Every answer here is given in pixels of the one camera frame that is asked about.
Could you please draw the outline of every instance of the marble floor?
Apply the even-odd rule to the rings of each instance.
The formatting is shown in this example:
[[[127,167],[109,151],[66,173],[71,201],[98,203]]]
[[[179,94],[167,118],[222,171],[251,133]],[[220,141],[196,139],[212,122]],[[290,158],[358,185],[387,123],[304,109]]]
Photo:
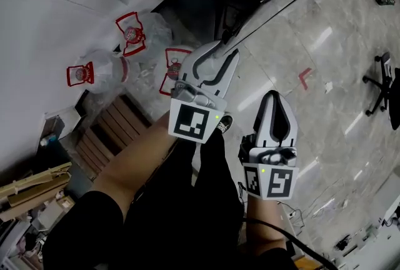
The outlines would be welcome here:
[[[247,26],[261,25],[276,11],[276,0],[267,3]],[[299,124],[301,172],[287,203],[302,211],[305,227],[294,218],[296,231],[317,251],[329,253],[344,235],[368,224],[371,198],[400,159],[400,133],[391,129],[388,112],[364,115],[379,91],[361,79],[381,79],[374,56],[386,51],[392,67],[400,66],[399,33],[400,0],[394,6],[297,0],[237,45],[241,60],[226,95],[235,119],[225,135],[232,177],[244,181],[239,143],[253,132],[261,98],[278,90]],[[308,68],[303,84],[299,75]],[[128,90],[153,119],[169,109],[152,68]],[[197,154],[193,166],[199,165]]]

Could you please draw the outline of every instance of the leg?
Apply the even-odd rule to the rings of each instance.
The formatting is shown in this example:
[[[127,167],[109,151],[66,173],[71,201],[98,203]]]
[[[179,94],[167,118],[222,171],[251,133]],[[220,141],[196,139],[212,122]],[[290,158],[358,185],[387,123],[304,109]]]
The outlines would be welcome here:
[[[217,191],[222,196],[237,199],[236,186],[225,159],[225,141],[219,129],[215,129],[207,142],[201,145],[200,157],[201,169],[194,187],[196,192],[205,194]]]
[[[382,100],[383,100],[383,96],[384,96],[384,93],[381,92],[380,95],[379,95],[379,97],[377,98],[377,101],[376,101],[375,105],[374,105],[374,109],[372,109],[372,111],[369,111],[369,110],[366,111],[367,116],[370,116],[371,114],[373,114],[373,113],[375,112],[375,110],[376,110],[376,109],[379,107],[379,105],[381,104],[381,102],[382,102]]]
[[[147,182],[139,198],[131,205],[124,224],[132,237],[127,245],[134,258],[149,263],[163,258],[165,246],[179,246],[189,240],[190,210],[193,197],[192,158],[196,143],[178,141],[176,147]]]
[[[380,64],[381,64],[381,72],[382,72],[382,84],[384,85],[384,83],[386,82],[387,78],[386,78],[386,71],[385,71],[385,65],[384,62],[386,62],[388,59],[384,59],[383,57],[380,58]]]
[[[374,79],[371,79],[370,77],[363,76],[362,77],[362,81],[364,83],[367,83],[369,81],[369,82],[373,83],[375,86],[377,86],[379,88],[382,88],[382,84],[380,84],[379,82],[375,81]]]
[[[219,129],[201,146],[200,155],[201,169],[194,187],[198,242],[211,251],[231,253],[238,243],[244,208],[225,159]]]
[[[384,106],[381,107],[381,111],[382,111],[382,112],[388,109],[388,100],[389,100],[389,99],[388,99],[387,96],[385,96],[385,97],[383,98],[383,100],[384,100]]]

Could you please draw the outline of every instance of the black power cord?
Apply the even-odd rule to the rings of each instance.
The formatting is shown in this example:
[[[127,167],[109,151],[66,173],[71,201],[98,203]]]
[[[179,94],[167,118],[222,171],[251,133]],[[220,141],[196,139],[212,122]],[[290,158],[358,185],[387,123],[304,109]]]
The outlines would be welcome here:
[[[386,227],[390,227],[390,226],[393,224],[393,219],[394,219],[394,218],[392,218],[392,222],[390,222],[390,224],[388,224],[388,223],[386,222],[386,220],[383,221],[383,224],[384,224]]]
[[[249,34],[245,35],[242,39],[240,39],[237,43],[235,43],[232,47],[230,47],[230,50],[233,50],[234,48],[236,48],[240,43],[242,43],[244,40],[246,40],[249,36],[251,36],[253,33],[255,33],[258,29],[260,29],[261,27],[263,27],[268,21],[270,21],[273,17],[277,16],[279,13],[281,13],[281,11],[285,10],[288,6],[290,6],[291,4],[295,3],[298,0],[293,0],[292,2],[290,2],[289,4],[287,4],[286,6],[284,6],[281,10],[279,10],[277,13],[275,13],[273,16],[271,16],[267,21],[263,22],[260,26],[258,26],[256,29],[254,29],[253,31],[251,31]],[[254,15],[255,15],[256,11],[253,12],[253,14],[251,16],[249,16],[246,20],[250,20]],[[233,36],[237,36],[239,31],[241,30],[242,26],[239,27],[239,30],[237,31],[237,33],[233,34],[232,36],[228,37],[226,41],[224,41],[224,43],[228,43],[228,41],[233,37]]]
[[[294,243],[297,247],[302,249],[306,254],[314,258],[316,261],[321,263],[326,269],[328,270],[338,270],[337,267],[309,247],[307,247],[304,243],[302,243],[298,238],[293,236],[292,234],[288,233],[287,231],[281,229],[280,227],[274,226],[273,224],[270,224],[268,222],[264,222],[258,219],[251,219],[251,218],[243,218],[243,222],[249,223],[249,224],[263,224],[267,227],[273,228],[277,232],[283,234],[285,237],[287,237],[292,243]]]
[[[300,219],[301,219],[301,223],[302,223],[302,226],[301,226],[300,228],[303,228],[303,227],[306,226],[306,225],[304,224],[303,212],[302,212],[300,209],[293,209],[290,205],[288,205],[287,203],[282,202],[282,201],[277,201],[277,203],[278,203],[278,204],[283,204],[283,205],[289,207],[289,209],[292,209],[292,211],[294,211],[294,212],[299,211],[299,212],[300,212]]]

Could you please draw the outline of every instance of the black shoe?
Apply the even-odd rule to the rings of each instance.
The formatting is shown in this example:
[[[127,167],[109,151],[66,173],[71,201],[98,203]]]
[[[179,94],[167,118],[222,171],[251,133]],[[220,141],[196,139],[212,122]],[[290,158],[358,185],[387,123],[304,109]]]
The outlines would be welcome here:
[[[222,117],[221,121],[217,125],[216,129],[221,130],[222,134],[224,134],[232,126],[232,123],[233,123],[232,116],[230,116],[229,114],[225,114],[225,116]]]

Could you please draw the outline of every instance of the forearm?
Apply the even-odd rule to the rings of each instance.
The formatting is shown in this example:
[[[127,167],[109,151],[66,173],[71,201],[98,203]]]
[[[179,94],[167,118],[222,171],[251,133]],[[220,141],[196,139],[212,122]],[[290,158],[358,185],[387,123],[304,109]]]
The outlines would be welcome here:
[[[282,220],[276,201],[261,200],[249,196],[247,217],[262,220],[282,228]],[[254,254],[261,254],[272,248],[285,248],[284,236],[276,230],[262,224],[247,224],[247,243]]]
[[[176,138],[168,134],[169,113],[122,150],[96,178],[92,190],[111,196],[124,216],[140,187],[163,163]]]

